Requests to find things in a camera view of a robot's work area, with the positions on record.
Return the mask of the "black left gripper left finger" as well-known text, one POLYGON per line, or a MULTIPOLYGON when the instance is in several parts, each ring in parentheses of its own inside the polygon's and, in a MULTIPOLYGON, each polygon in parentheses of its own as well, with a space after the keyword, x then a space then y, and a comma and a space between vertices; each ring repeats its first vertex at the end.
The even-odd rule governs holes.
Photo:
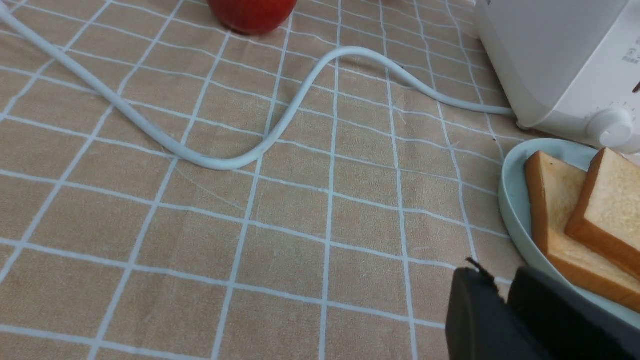
POLYGON ((549 360, 500 296, 494 276, 471 257, 454 271, 445 337, 451 360, 549 360))

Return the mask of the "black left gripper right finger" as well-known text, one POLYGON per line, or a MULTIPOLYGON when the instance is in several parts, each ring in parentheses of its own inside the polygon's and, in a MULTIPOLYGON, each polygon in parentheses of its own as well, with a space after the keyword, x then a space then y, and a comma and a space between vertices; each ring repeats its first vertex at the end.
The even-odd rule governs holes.
POLYGON ((520 267, 507 303, 555 360, 638 360, 635 326, 530 266, 520 267))

